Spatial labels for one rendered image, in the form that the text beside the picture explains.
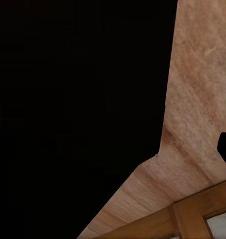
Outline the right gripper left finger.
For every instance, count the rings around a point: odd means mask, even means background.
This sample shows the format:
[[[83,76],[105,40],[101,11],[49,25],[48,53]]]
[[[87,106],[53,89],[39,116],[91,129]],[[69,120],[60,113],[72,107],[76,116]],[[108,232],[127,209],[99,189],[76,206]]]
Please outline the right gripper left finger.
[[[19,151],[14,132],[0,136],[0,181]]]

